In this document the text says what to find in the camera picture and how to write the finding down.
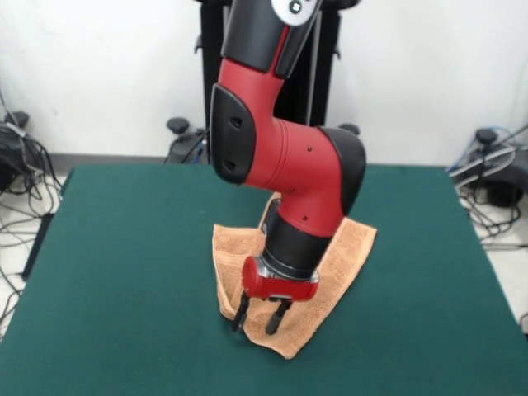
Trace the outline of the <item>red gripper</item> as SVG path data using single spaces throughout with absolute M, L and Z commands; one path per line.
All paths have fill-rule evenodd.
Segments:
M 311 300 L 319 285 L 319 273 L 316 271 L 308 280 L 292 280 L 272 272 L 262 257 L 247 257 L 242 269 L 242 287 L 240 304 L 231 323 L 231 330 L 239 332 L 247 319 L 250 299 L 286 299 L 282 300 L 266 325 L 266 335 L 276 334 L 292 302 Z

